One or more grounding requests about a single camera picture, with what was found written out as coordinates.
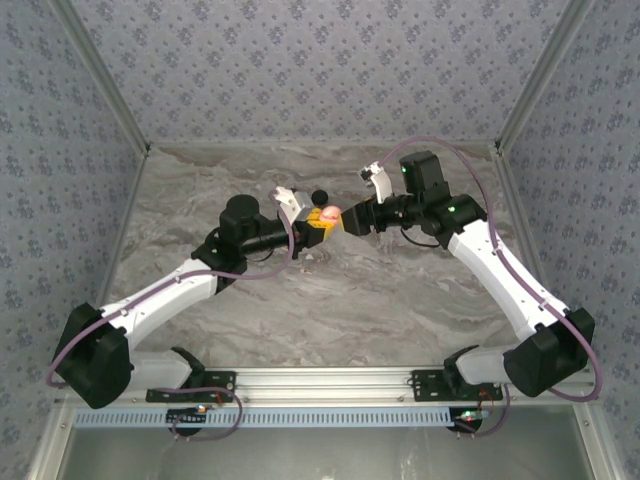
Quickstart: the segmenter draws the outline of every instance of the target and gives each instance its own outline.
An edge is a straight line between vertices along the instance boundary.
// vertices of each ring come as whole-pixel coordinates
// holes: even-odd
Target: purple cable
[[[282,224],[284,225],[284,229],[286,230],[287,237],[289,239],[289,246],[288,246],[288,249],[287,249],[287,256],[285,257],[284,262],[282,262],[282,264],[278,268],[276,268],[274,270],[271,270],[270,272],[257,273],[257,274],[254,274],[254,275],[245,275],[245,274],[228,273],[228,272],[217,272],[215,270],[204,270],[203,269],[203,270],[194,270],[192,272],[184,273],[182,275],[178,275],[176,277],[173,277],[173,278],[167,280],[166,282],[161,283],[157,287],[152,288],[148,292],[145,292],[143,295],[140,295],[138,298],[136,298],[135,300],[131,301],[126,306],[123,306],[121,310],[115,311],[113,313],[110,313],[106,317],[101,318],[96,323],[94,323],[91,326],[85,328],[78,335],[73,337],[71,339],[71,341],[69,343],[67,343],[62,350],[60,350],[60,353],[58,353],[58,355],[56,355],[56,358],[53,359],[53,362],[51,362],[51,365],[49,366],[49,370],[47,371],[47,375],[45,377],[46,384],[49,385],[50,387],[58,387],[58,388],[67,386],[67,384],[65,382],[56,382],[55,380],[53,380],[53,375],[55,374],[56,369],[62,363],[62,360],[64,360],[64,358],[69,354],[69,352],[78,343],[80,343],[89,334],[91,334],[92,332],[96,331],[97,329],[99,329],[103,325],[106,325],[111,320],[113,320],[115,318],[118,318],[122,314],[123,310],[124,311],[129,311],[129,310],[137,307],[138,305],[140,305],[145,300],[147,300],[147,299],[153,297],[154,295],[162,292],[163,290],[165,290],[166,288],[170,287],[174,283],[177,283],[177,282],[182,281],[182,280],[186,280],[188,278],[198,277],[198,276],[201,276],[201,275],[213,275],[213,276],[218,276],[218,277],[223,277],[223,278],[232,278],[234,280],[264,280],[266,278],[273,277],[273,276],[277,275],[278,273],[280,273],[281,271],[283,271],[287,267],[287,265],[289,265],[291,260],[293,259],[293,249],[294,249],[294,246],[295,246],[295,239],[294,239],[294,236],[293,236],[293,228],[292,228],[291,224],[288,222],[286,214],[284,213],[284,211],[280,207],[280,204],[278,204],[278,202],[276,201],[274,195],[275,195],[275,192],[271,192],[269,194],[269,198],[275,203],[276,208],[278,209],[278,213],[280,214],[280,219],[282,221]]]
[[[242,402],[240,398],[231,390],[222,387],[200,387],[200,388],[156,388],[158,392],[162,393],[205,393],[205,392],[216,392],[216,393],[224,393],[225,395],[229,395],[238,405],[238,416],[236,417],[236,421],[233,422],[229,428],[227,428],[224,432],[218,433],[215,435],[205,435],[202,437],[185,437],[184,435],[180,435],[178,433],[178,423],[182,420],[187,414],[178,415],[176,419],[173,421],[171,425],[171,431],[176,440],[184,440],[185,442],[209,442],[213,440],[222,440],[223,438],[227,438],[229,435],[233,434],[240,427],[240,423],[242,422],[242,412],[244,410],[242,406]]]
[[[471,433],[471,435],[478,438],[488,437],[489,435],[496,433],[498,430],[504,427],[505,423],[507,423],[507,419],[509,418],[509,413],[511,412],[511,395],[509,394],[509,387],[507,386],[506,383],[504,384],[504,394],[507,400],[507,404],[504,406],[504,411],[502,412],[502,416],[500,417],[500,420],[498,420],[498,423],[496,423],[493,427],[491,427],[486,432],[476,433],[476,430],[474,428],[470,427],[469,425],[465,425],[464,422],[461,422],[459,420],[454,420],[453,423],[455,423],[461,428],[464,428],[465,430],[468,430]]]
[[[407,145],[411,145],[411,144],[417,143],[417,142],[432,142],[432,143],[436,143],[438,145],[441,145],[441,146],[445,147],[446,149],[448,149],[451,152],[453,152],[460,159],[460,161],[464,164],[464,166],[467,168],[467,170],[469,170],[469,173],[471,174],[471,176],[473,177],[474,181],[476,182],[476,185],[478,185],[478,188],[480,189],[480,192],[482,193],[482,198],[484,199],[484,203],[487,206],[487,218],[488,218],[488,222],[487,223],[489,225],[489,236],[491,237],[491,245],[493,246],[494,250],[496,250],[496,254],[497,254],[498,258],[500,259],[500,262],[502,263],[502,265],[504,265],[504,268],[506,268],[507,271],[511,274],[513,279],[529,295],[531,295],[540,305],[543,305],[544,308],[549,313],[551,313],[551,315],[553,315],[560,323],[562,323],[562,325],[564,325],[567,328],[567,330],[569,330],[571,332],[571,334],[576,338],[576,340],[578,340],[578,343],[580,343],[580,345],[582,346],[584,351],[587,353],[587,356],[589,357],[589,360],[591,360],[591,363],[593,364],[593,370],[594,370],[594,373],[595,373],[595,383],[594,383],[593,390],[591,391],[591,393],[589,393],[588,395],[585,395],[583,397],[576,397],[576,396],[573,396],[573,395],[569,395],[569,394],[560,392],[560,391],[556,390],[555,388],[550,388],[549,391],[554,393],[555,395],[557,395],[560,398],[564,398],[565,400],[570,400],[572,402],[581,402],[581,403],[582,402],[589,402],[591,400],[595,400],[596,398],[598,398],[598,396],[600,395],[600,392],[602,391],[603,373],[602,373],[602,366],[600,365],[600,362],[598,361],[598,358],[596,357],[596,354],[593,351],[593,348],[591,347],[589,342],[587,342],[587,340],[582,336],[582,334],[578,331],[578,329],[576,327],[574,327],[573,324],[569,320],[567,320],[562,313],[558,312],[555,308],[553,308],[548,303],[544,303],[544,297],[539,295],[538,292],[536,292],[533,288],[531,288],[531,286],[522,277],[520,277],[520,275],[518,275],[518,273],[515,271],[513,266],[511,266],[511,264],[509,263],[507,258],[502,253],[502,251],[497,249],[498,248],[498,234],[497,234],[497,230],[496,230],[496,226],[495,226],[495,219],[494,219],[494,216],[493,216],[493,205],[491,203],[491,199],[489,197],[489,194],[487,193],[487,191],[486,191],[486,189],[484,187],[484,184],[482,183],[482,180],[480,180],[480,176],[478,175],[478,172],[476,172],[476,170],[471,166],[471,163],[469,163],[467,158],[456,147],[454,147],[453,145],[451,145],[448,142],[445,142],[444,140],[440,140],[439,138],[430,137],[430,136],[418,136],[418,137],[412,137],[412,138],[410,138],[408,140],[405,140],[401,144],[397,145],[395,148],[393,148],[387,154],[386,157],[384,157],[382,159],[382,161],[380,161],[378,163],[378,165],[380,167],[382,167],[385,163],[387,163],[391,159],[391,157],[398,150],[406,147]]]

